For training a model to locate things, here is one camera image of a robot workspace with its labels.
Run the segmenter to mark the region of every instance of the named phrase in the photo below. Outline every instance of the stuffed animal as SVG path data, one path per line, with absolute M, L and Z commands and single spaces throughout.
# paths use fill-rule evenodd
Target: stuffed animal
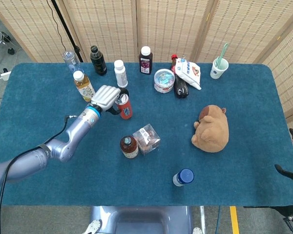
M 199 121 L 194 122 L 195 134 L 191 142 L 197 148 L 215 153 L 224 149 L 229 141 L 229 128 L 226 109 L 215 105 L 203 108 Z

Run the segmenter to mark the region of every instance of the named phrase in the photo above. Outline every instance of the floor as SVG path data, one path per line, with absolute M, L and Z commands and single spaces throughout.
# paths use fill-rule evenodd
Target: floor
M 0 30 L 12 38 L 15 52 L 20 46 L 0 22 Z M 0 73 L 3 68 L 11 71 L 15 64 L 31 62 L 23 50 L 9 55 L 5 46 L 0 46 Z M 6 81 L 0 80 L 0 98 L 3 96 Z M 200 227 L 199 208 L 194 207 L 194 225 Z M 14 234 L 78 234 L 86 230 L 89 222 L 89 207 L 58 206 L 8 206 L 2 210 L 2 233 Z M 283 222 L 283 216 L 269 208 L 245 209 L 237 207 L 239 230 L 241 234 L 291 234 Z M 218 207 L 205 207 L 207 233 L 215 233 Z M 221 207 L 219 234 L 231 234 L 231 218 L 229 207 Z

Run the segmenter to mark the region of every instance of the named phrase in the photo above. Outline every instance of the white cup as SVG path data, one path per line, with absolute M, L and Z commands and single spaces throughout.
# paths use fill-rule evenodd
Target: white cup
M 218 79 L 220 78 L 220 76 L 228 69 L 229 67 L 229 63 L 227 60 L 225 60 L 224 58 L 221 59 L 221 62 L 220 62 L 220 65 L 219 67 L 217 68 L 215 66 L 215 63 L 216 63 L 216 60 L 214 60 L 213 62 L 213 66 L 211 68 L 211 71 L 210 71 L 210 77 L 212 77 L 213 79 Z

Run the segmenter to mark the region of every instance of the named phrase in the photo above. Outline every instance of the blue table mat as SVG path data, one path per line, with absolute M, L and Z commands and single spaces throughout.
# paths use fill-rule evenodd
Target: blue table mat
M 202 63 L 201 87 L 189 96 L 154 90 L 153 77 L 170 63 L 154 63 L 151 75 L 139 64 L 125 63 L 133 117 L 103 113 L 67 163 L 50 160 L 47 168 L 23 181 L 7 184 L 5 205 L 236 205 L 293 204 L 293 181 L 277 173 L 278 163 L 293 171 L 293 148 L 270 69 L 230 64 L 220 79 L 210 78 Z M 116 86 L 113 63 L 99 76 L 90 63 L 82 67 L 93 87 Z M 215 154 L 191 143 L 193 123 L 209 104 L 226 107 L 230 139 Z M 0 106 L 0 162 L 15 157 L 57 133 L 65 115 L 86 106 L 63 63 L 24 63 L 10 76 Z M 123 136 L 150 123 L 160 147 L 135 159 L 120 150 Z M 62 134 L 59 139 L 67 140 Z M 194 181 L 176 187 L 172 177 L 182 168 Z

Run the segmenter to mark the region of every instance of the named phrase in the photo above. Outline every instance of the small box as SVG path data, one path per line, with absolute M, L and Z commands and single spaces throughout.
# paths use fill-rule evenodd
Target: small box
M 161 139 L 151 124 L 144 126 L 133 134 L 143 155 L 151 152 L 160 145 Z

